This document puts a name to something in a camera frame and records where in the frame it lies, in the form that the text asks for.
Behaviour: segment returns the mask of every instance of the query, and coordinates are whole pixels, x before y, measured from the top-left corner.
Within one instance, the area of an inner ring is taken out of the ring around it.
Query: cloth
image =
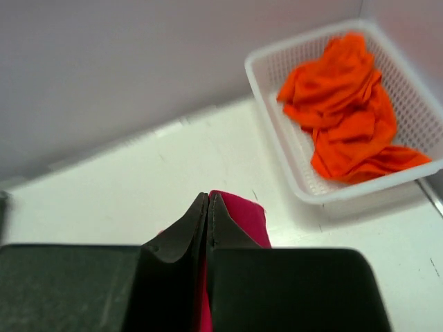
[[[391,145],[397,132],[394,110],[359,34],[331,39],[320,59],[289,74],[277,100],[311,134],[311,164],[323,178],[360,183],[431,161]]]
[[[266,217],[264,209],[257,203],[243,199],[242,197],[213,190],[209,197],[221,194],[223,202],[228,209],[229,215],[236,224],[243,229],[250,238],[263,248],[270,248],[268,233],[266,231]],[[213,332],[213,324],[210,318],[208,294],[206,292],[206,261],[204,263],[203,299],[201,305],[200,332]]]

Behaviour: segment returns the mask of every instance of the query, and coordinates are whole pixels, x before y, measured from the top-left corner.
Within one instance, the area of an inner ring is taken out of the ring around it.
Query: crumpled orange fabric
[[[391,145],[394,110],[360,34],[331,39],[320,59],[289,74],[277,100],[311,134],[311,164],[326,179],[360,183],[431,161]]]

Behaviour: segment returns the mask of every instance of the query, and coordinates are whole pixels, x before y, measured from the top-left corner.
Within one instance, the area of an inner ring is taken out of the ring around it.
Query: red fabric
[[[213,190],[209,197],[221,194],[223,202],[228,209],[230,217],[243,229],[250,238],[259,246],[270,248],[268,232],[266,231],[266,217],[264,209],[257,203],[243,199],[242,197]],[[204,262],[203,301],[201,304],[200,332],[213,332],[213,324],[210,318],[209,300],[206,292],[206,260]]]

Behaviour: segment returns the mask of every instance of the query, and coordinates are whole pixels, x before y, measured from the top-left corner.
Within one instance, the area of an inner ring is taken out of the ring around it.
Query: laundry basket
[[[356,185],[327,181],[312,168],[314,145],[310,135],[283,114],[282,105],[275,98],[295,66],[318,59],[331,37],[349,31],[365,35],[366,47],[374,54],[375,65],[383,74],[383,87],[397,117],[394,143],[425,153],[433,159],[431,163]],[[443,110],[395,47],[371,23],[346,21],[303,33],[251,53],[245,67],[285,176],[301,200],[324,204],[351,199],[434,174],[443,168]]]

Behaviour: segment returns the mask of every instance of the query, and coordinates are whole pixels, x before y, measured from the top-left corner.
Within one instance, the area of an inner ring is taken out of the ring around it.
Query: white tabletop
[[[141,244],[213,189],[261,204],[275,247],[356,248],[374,270],[396,331],[443,331],[443,219],[417,184],[329,207],[300,202],[252,99],[17,186],[4,240]],[[397,196],[403,199],[375,208],[377,199]],[[350,206],[366,211],[337,216]]]

